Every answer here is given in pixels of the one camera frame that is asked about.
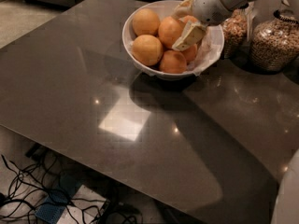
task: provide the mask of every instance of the jar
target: jar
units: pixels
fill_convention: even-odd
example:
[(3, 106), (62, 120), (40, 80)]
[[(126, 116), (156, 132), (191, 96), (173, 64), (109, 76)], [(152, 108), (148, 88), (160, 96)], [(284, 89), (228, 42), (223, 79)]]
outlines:
[(236, 9), (232, 16), (223, 22), (222, 30), (224, 34), (223, 58), (231, 58), (243, 44), (247, 37), (247, 7)]
[(299, 55), (299, 22), (284, 0), (274, 17), (254, 29), (249, 59), (260, 69), (276, 73)]

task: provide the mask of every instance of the orange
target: orange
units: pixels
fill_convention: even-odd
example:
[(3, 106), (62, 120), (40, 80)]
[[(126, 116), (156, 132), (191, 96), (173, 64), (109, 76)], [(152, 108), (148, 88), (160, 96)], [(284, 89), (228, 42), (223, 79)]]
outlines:
[(183, 21), (185, 23), (187, 23), (188, 21), (197, 22), (198, 20), (194, 16), (187, 15), (187, 16), (183, 17)]
[(159, 16), (149, 8), (138, 10), (132, 19), (132, 26), (136, 35), (157, 35), (159, 25)]
[(153, 35), (140, 35), (132, 45), (133, 56), (146, 66), (158, 63), (164, 53), (161, 41)]
[(185, 27), (185, 23), (181, 20), (174, 19), (172, 17), (166, 17), (161, 21), (158, 30), (158, 36), (163, 45), (168, 49), (172, 48), (172, 45), (181, 36)]
[(183, 53), (183, 55), (185, 56), (187, 63), (192, 62), (195, 60), (197, 55), (197, 45), (194, 44), (188, 49), (183, 50), (181, 53)]
[(186, 71), (187, 61), (180, 51), (167, 50), (160, 61), (159, 70), (171, 73), (180, 74)]

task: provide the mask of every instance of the white bowl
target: white bowl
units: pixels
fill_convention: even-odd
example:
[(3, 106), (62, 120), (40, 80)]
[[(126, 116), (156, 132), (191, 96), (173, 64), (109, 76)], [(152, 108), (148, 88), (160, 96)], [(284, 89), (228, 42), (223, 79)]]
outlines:
[[(159, 1), (147, 4), (139, 9), (145, 7), (150, 8), (158, 14), (161, 20), (167, 16), (170, 16), (174, 8), (180, 2), (181, 1), (178, 0)], [(209, 26), (207, 28), (206, 35), (202, 40), (201, 46), (198, 49), (195, 60), (188, 64), (188, 69), (184, 73), (169, 74), (147, 67), (146, 65), (140, 63), (137, 59), (135, 59), (131, 52), (133, 41), (136, 39), (136, 35), (132, 27), (132, 19), (137, 11), (131, 14), (131, 16), (127, 19), (126, 23), (123, 26), (122, 42), (126, 51), (131, 56), (135, 67), (148, 74), (149, 76), (157, 76), (161, 79), (166, 80), (178, 80), (193, 75), (199, 76), (204, 70), (206, 70), (210, 65), (215, 63), (220, 58), (224, 46), (224, 36), (222, 28), (220, 25)]]

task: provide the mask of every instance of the table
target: table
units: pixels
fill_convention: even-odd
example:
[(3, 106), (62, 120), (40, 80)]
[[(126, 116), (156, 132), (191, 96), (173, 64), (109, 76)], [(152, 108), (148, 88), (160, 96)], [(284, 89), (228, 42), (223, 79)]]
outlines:
[(298, 60), (254, 74), (241, 50), (149, 77), (121, 42), (142, 5), (85, 0), (0, 49), (0, 124), (206, 223), (269, 223), (299, 148)]

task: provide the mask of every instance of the wire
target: wire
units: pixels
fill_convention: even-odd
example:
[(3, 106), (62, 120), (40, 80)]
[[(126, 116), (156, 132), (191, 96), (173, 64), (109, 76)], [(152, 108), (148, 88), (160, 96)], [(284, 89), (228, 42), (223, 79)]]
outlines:
[[(68, 212), (69, 216), (71, 216), (75, 221), (76, 223), (79, 224), (79, 222), (73, 217), (73, 215), (71, 214), (69, 208), (68, 208), (68, 205), (69, 206), (75, 206), (74, 203), (72, 202), (71, 200), (71, 197), (69, 196), (69, 194), (61, 187), (60, 185), (60, 179), (59, 179), (59, 187), (60, 189), (49, 189), (47, 187), (45, 187), (44, 185), (44, 180), (45, 180), (45, 177), (46, 175), (50, 172), (50, 169), (55, 165), (56, 161), (58, 160), (57, 159), (57, 156), (55, 156), (55, 160), (53, 161), (53, 163), (49, 166), (49, 168), (47, 168), (45, 165), (44, 165), (44, 162), (45, 162), (45, 156), (44, 155), (40, 161), (36, 164), (32, 164), (32, 165), (29, 165), (27, 166), (26, 168), (24, 169), (20, 169), (18, 167), (18, 165), (13, 162), (13, 161), (10, 161), (10, 163), (13, 164), (13, 166), (15, 168), (17, 168), (19, 170), (19, 172), (15, 171), (14, 169), (12, 169), (5, 157), (3, 155), (1, 155), (2, 157), (2, 160), (5, 164), (5, 166), (8, 168), (8, 170), (10, 170), (11, 172), (13, 172), (16, 176), (13, 178), (11, 184), (9, 185), (9, 188), (8, 188), (8, 196), (7, 196), (7, 200), (5, 201), (4, 205), (5, 204), (9, 204), (9, 203), (19, 203), (13, 211), (11, 211), (8, 215), (6, 216), (0, 216), (0, 219), (11, 219), (11, 220), (17, 220), (17, 219), (20, 219), (20, 218), (24, 218), (24, 217), (27, 217), (27, 221), (28, 223), (31, 223), (30, 221), (30, 217), (31, 216), (34, 216), (35, 214), (33, 214), (32, 212), (37, 210), (38, 208), (40, 208), (41, 206), (45, 205), (45, 204), (51, 204), (51, 205), (59, 205), (59, 206), (63, 206), (66, 208), (66, 211)], [(34, 175), (33, 175), (33, 172), (35, 170), (37, 170), (38, 168), (40, 167), (43, 167), (45, 172), (44, 174), (41, 176), (41, 181), (39, 181)], [(36, 184), (32, 184), (32, 183), (29, 183), (27, 181), (24, 180), (25, 177), (30, 177), (31, 179), (33, 179), (35, 181)], [(34, 188), (32, 191), (30, 191), (29, 193), (25, 194), (25, 196), (22, 197), (22, 199), (16, 199), (15, 197), (17, 196), (20, 196), (20, 194), (18, 194), (18, 191), (20, 189), (20, 187), (22, 185), (25, 185), (27, 186), (28, 188)], [(50, 197), (50, 200), (53, 202), (53, 203), (49, 203), (49, 202), (43, 202), (42, 204), (39, 204), (38, 206), (34, 206), (32, 205), (31, 203), (27, 202), (26, 199), (31, 196), (33, 193), (37, 192), (37, 191), (43, 191), (43, 192), (46, 192), (49, 197)], [(65, 203), (59, 203), (59, 202), (56, 202), (55, 200), (52, 199), (51, 195), (52, 193), (56, 191), (56, 192), (59, 192), (61, 194), (64, 195), (64, 197), (66, 198), (66, 202)], [(81, 200), (81, 201), (86, 201), (86, 202), (103, 202), (103, 200), (87, 200), (87, 199), (82, 199), (82, 198), (79, 198), (79, 199), (74, 199), (74, 200)], [(18, 209), (21, 207), (22, 204), (26, 204), (27, 206), (29, 206), (30, 210), (27, 212), (26, 215), (22, 215), (22, 216), (18, 216), (18, 217), (13, 217), (13, 215), (18, 211)], [(97, 205), (91, 205), (87, 208), (84, 208), (84, 209), (79, 209), (81, 210), (82, 212), (82, 221), (84, 224), (86, 224), (86, 221), (85, 221), (85, 212), (89, 209), (92, 209), (92, 208), (95, 208), (97, 210), (97, 213), (98, 215), (94, 218), (94, 220), (96, 219), (99, 219), (101, 217), (100, 215), (100, 212), (101, 210), (99, 209), (99, 207)]]
[(134, 215), (130, 215), (129, 217), (127, 217), (122, 224), (125, 224), (127, 221), (129, 221), (129, 223), (134, 223), (137, 224), (137, 218)]

